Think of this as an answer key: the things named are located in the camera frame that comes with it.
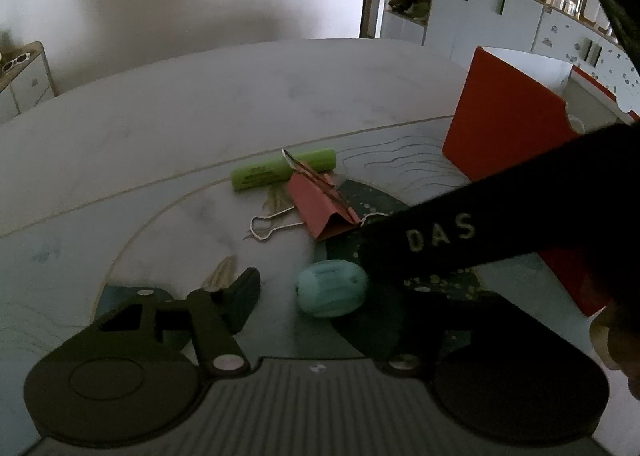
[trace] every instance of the white cabinet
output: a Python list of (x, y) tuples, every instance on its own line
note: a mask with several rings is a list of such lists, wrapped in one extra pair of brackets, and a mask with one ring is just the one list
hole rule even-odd
[(47, 91), (42, 94), (40, 100), (38, 100), (38, 102), (36, 103), (36, 106), (42, 104), (43, 102), (47, 102), (47, 100), (51, 100), (54, 96), (55, 95), (53, 94), (53, 88), (49, 86), (47, 88)]
[(468, 0), (451, 60), (468, 69), (478, 46), (531, 51), (542, 8), (535, 0)]
[(0, 92), (0, 124), (18, 116), (18, 107), (15, 105), (14, 95), (7, 87)]
[(621, 110), (640, 110), (640, 76), (628, 55), (595, 30), (547, 8), (533, 53), (576, 65), (611, 91)]
[(433, 0), (424, 45), (468, 69), (478, 46), (531, 51), (536, 0)]
[(382, 16), (382, 39), (398, 39), (422, 45), (424, 40), (424, 26), (404, 17), (385, 12)]
[(424, 45), (447, 59), (451, 58), (458, 26), (467, 10), (465, 0), (431, 0)]
[(49, 88), (49, 78), (42, 55), (36, 57), (11, 82), (11, 90), (14, 92), (15, 101), (21, 113), (35, 106), (47, 88)]
[(596, 67), (598, 80), (618, 99), (624, 112), (634, 110), (640, 114), (640, 76), (629, 55), (602, 39), (602, 54)]

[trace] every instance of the leaf pattern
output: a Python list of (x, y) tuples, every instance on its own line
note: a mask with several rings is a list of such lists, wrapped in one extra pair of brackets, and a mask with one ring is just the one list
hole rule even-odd
[(226, 256), (218, 263), (213, 273), (202, 283), (202, 288), (217, 288), (224, 290), (236, 280), (236, 256)]
[(267, 190), (267, 199), (262, 205), (262, 210), (266, 211), (267, 215), (275, 214), (276, 212), (288, 209), (293, 205), (291, 196), (287, 192), (287, 187), (284, 183), (274, 183), (269, 185)]

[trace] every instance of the screw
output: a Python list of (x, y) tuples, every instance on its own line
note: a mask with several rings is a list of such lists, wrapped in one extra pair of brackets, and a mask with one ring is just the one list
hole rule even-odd
[(244, 366), (244, 359), (238, 355), (219, 355), (213, 359), (213, 367), (220, 371), (235, 371)]
[(402, 353), (389, 359), (389, 365), (400, 371), (411, 371), (420, 365), (420, 359), (409, 353)]

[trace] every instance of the blue oval object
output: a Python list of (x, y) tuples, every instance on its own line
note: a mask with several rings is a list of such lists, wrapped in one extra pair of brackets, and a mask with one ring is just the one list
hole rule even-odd
[(368, 282), (366, 272), (354, 262), (316, 262), (298, 276), (298, 305), (313, 317), (340, 317), (362, 305)]

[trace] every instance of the sunglasses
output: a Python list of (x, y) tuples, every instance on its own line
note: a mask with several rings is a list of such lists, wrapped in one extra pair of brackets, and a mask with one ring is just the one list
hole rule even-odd
[(22, 64), (23, 62), (29, 60), (30, 57), (31, 57), (30, 53), (23, 53), (22, 55), (18, 55), (18, 57), (16, 57), (15, 59), (12, 59), (11, 61), (7, 62), (4, 66), (2, 66), (2, 73), (7, 73), (14, 66), (17, 66), (18, 64)]

